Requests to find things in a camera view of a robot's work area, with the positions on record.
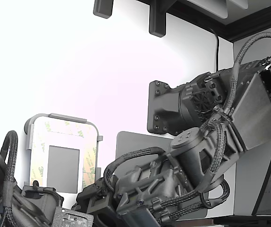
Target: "black screw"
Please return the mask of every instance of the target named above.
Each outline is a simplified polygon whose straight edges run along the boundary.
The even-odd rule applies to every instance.
[[[138,201],[137,201],[137,204],[138,204],[139,206],[141,206],[141,205],[144,204],[144,201],[143,201],[143,200],[138,200]]]
[[[216,101],[220,101],[221,99],[222,99],[221,96],[216,97]]]
[[[210,89],[216,88],[216,84],[213,83],[209,87],[210,87]]]

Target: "shelf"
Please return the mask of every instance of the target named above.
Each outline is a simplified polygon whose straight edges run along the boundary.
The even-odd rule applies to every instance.
[[[248,14],[250,4],[248,0],[137,0],[150,6],[149,33],[158,37],[166,35],[166,13],[190,22],[207,31],[213,29],[216,34],[230,42],[256,34],[271,28],[271,1],[258,0],[262,9],[227,23],[229,11],[244,10]],[[93,13],[99,17],[109,18],[112,15],[113,0],[95,0]]]

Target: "gray plastic holder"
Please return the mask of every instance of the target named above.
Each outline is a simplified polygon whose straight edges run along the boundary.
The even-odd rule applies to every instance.
[[[101,168],[97,167],[98,162],[98,144],[100,141],[103,141],[103,136],[99,135],[98,128],[91,122],[88,122],[87,119],[78,118],[78,117],[71,117],[66,115],[61,115],[57,113],[39,113],[33,116],[32,118],[28,119],[26,123],[24,124],[24,132],[26,133],[26,150],[31,151],[32,150],[32,144],[33,144],[33,135],[34,135],[34,123],[37,118],[39,117],[50,117],[55,118],[59,120],[64,121],[70,121],[70,122],[77,122],[77,123],[83,123],[83,124],[89,124],[92,125],[97,130],[97,150],[96,150],[96,168],[95,168],[95,180],[99,179],[101,177]]]

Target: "black mounting bracket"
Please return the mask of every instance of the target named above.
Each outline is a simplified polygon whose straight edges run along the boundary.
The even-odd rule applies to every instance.
[[[149,33],[157,37],[166,34],[166,13],[177,0],[151,0],[149,16]],[[102,18],[112,15],[113,0],[95,0],[93,14]]]
[[[149,33],[158,37],[166,34],[166,13],[177,0],[151,0]]]
[[[94,0],[93,14],[108,19],[112,15],[113,0]]]

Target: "wall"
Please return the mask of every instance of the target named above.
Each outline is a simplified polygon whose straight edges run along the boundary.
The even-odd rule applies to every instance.
[[[93,122],[104,136],[98,166],[115,158],[120,131],[148,134],[148,86],[171,87],[215,70],[214,35],[167,15],[167,35],[148,33],[149,7],[115,0],[113,15],[93,15],[94,0],[0,3],[0,148],[19,136],[18,185],[29,176],[23,127],[37,113]],[[232,43],[220,40],[220,69],[233,65]]]

